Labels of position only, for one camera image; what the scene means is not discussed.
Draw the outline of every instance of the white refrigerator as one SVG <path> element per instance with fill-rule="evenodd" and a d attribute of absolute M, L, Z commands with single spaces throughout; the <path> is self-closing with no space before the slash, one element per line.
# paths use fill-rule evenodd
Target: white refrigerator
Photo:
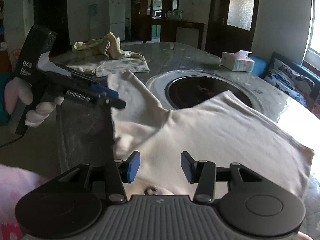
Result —
<path fill-rule="evenodd" d="M 125 0 L 109 0 L 109 30 L 114 36 L 125 39 L 124 36 Z"/>

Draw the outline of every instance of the teal sleeve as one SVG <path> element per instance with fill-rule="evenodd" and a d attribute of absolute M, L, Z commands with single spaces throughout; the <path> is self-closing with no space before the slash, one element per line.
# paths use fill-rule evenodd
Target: teal sleeve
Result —
<path fill-rule="evenodd" d="M 10 118 L 9 114 L 4 109 L 4 86 L 9 78 L 9 74 L 0 75 L 0 126 L 7 125 Z"/>

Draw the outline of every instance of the doorway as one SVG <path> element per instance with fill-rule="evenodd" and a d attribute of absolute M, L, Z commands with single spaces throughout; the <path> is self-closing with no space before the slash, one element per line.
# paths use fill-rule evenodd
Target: doorway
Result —
<path fill-rule="evenodd" d="M 205 51 L 251 50 L 259 0 L 211 0 Z"/>
<path fill-rule="evenodd" d="M 33 0 L 33 4 L 35 24 L 58 34 L 51 54 L 58 55 L 70 50 L 67 0 Z"/>

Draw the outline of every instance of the tissue box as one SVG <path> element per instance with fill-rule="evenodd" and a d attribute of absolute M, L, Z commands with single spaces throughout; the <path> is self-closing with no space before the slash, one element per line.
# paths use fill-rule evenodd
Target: tissue box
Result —
<path fill-rule="evenodd" d="M 254 66 L 254 60 L 237 53 L 222 53 L 221 65 L 232 71 L 250 72 Z"/>

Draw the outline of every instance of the gloved hand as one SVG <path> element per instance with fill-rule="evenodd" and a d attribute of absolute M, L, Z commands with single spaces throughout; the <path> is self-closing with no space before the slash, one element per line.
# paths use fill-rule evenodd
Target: gloved hand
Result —
<path fill-rule="evenodd" d="M 33 95 L 28 82 L 15 77 L 4 88 L 4 108 L 8 114 L 12 114 L 18 98 L 26 105 L 30 105 Z M 35 110 L 27 112 L 25 124 L 29 127 L 38 127 L 55 109 L 56 105 L 62 104 L 63 100 L 63 97 L 56 97 L 54 102 L 39 103 Z"/>

